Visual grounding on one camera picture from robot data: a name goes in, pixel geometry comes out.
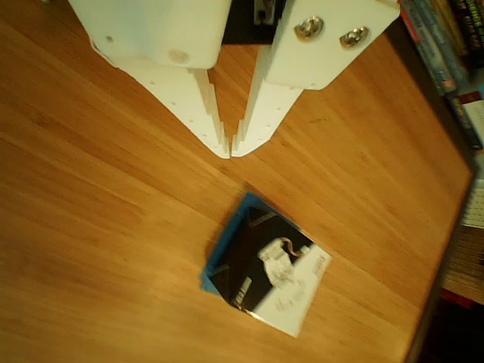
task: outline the white plastic part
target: white plastic part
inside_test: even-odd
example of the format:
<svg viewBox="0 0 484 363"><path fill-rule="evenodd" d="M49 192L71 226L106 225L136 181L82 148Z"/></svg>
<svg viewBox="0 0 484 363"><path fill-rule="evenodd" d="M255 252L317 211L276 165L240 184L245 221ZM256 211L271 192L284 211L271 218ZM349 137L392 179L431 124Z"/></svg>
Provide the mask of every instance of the white plastic part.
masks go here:
<svg viewBox="0 0 484 363"><path fill-rule="evenodd" d="M70 4L97 53L147 88L213 153L230 157L205 69L219 56L231 0Z"/></svg>
<svg viewBox="0 0 484 363"><path fill-rule="evenodd" d="M296 102L302 88L274 85L265 81L270 46L261 46L250 85L244 119L232 141L232 156L242 157L269 141Z"/></svg>
<svg viewBox="0 0 484 363"><path fill-rule="evenodd" d="M287 0L271 46L262 46L232 152L206 69L219 55L231 0L70 0L93 48L147 88L216 155L242 157L266 143L303 89L337 77L399 15L396 0ZM301 42L311 16L322 33ZM370 32L354 48L340 37Z"/></svg>
<svg viewBox="0 0 484 363"><path fill-rule="evenodd" d="M231 0L69 0L98 49L115 64L145 57L208 70L217 63Z"/></svg>
<svg viewBox="0 0 484 363"><path fill-rule="evenodd" d="M335 79L400 14L396 0L287 0L265 80L277 85L322 89ZM311 16L324 21L318 37L301 42L294 27ZM366 26L368 36L343 48L340 37Z"/></svg>
<svg viewBox="0 0 484 363"><path fill-rule="evenodd" d="M313 15L323 19L322 33L302 42L294 27ZM399 6L392 0L287 0L273 44L259 49L231 155L242 157L269 141L304 88L326 87L398 15ZM367 37L343 48L340 37L360 26L370 30Z"/></svg>

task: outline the cd case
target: cd case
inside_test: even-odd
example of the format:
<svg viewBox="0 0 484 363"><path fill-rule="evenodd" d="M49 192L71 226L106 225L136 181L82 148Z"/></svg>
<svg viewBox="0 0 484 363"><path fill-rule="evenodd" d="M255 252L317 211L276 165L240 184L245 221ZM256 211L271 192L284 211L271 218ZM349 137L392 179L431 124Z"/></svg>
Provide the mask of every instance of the cd case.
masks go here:
<svg viewBox="0 0 484 363"><path fill-rule="evenodd" d="M211 255L202 288L297 337L328 253L254 194L247 194Z"/></svg>

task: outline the stack of books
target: stack of books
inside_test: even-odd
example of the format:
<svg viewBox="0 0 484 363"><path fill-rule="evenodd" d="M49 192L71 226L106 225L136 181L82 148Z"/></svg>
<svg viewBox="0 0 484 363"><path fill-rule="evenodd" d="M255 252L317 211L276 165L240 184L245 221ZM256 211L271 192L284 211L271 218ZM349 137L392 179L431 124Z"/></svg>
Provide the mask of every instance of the stack of books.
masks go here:
<svg viewBox="0 0 484 363"><path fill-rule="evenodd" d="M484 145L484 0L401 0L402 19L470 145Z"/></svg>

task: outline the wooden table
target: wooden table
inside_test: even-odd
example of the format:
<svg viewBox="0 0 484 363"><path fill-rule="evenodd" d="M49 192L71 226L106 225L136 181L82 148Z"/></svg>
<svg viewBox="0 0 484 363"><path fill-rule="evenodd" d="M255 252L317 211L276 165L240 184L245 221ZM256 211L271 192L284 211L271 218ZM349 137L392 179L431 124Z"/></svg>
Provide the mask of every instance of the wooden table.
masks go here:
<svg viewBox="0 0 484 363"><path fill-rule="evenodd" d="M91 50L66 2L0 8L1 361L405 359L472 170L388 36L222 160ZM256 49L210 71L228 134ZM298 339L199 288L246 190L333 257Z"/></svg>

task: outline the screw head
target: screw head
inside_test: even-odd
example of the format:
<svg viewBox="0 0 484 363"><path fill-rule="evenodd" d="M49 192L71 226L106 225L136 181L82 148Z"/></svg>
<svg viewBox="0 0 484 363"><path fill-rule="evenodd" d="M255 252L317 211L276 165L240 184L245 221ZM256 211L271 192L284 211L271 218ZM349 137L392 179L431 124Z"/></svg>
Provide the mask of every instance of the screw head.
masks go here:
<svg viewBox="0 0 484 363"><path fill-rule="evenodd" d="M310 42L316 39L323 30L324 21L317 16L308 17L294 27L294 32L301 42Z"/></svg>
<svg viewBox="0 0 484 363"><path fill-rule="evenodd" d="M352 48L359 42L365 40L368 35L368 28L366 26L360 26L349 31L344 36L340 37L340 43L343 48Z"/></svg>

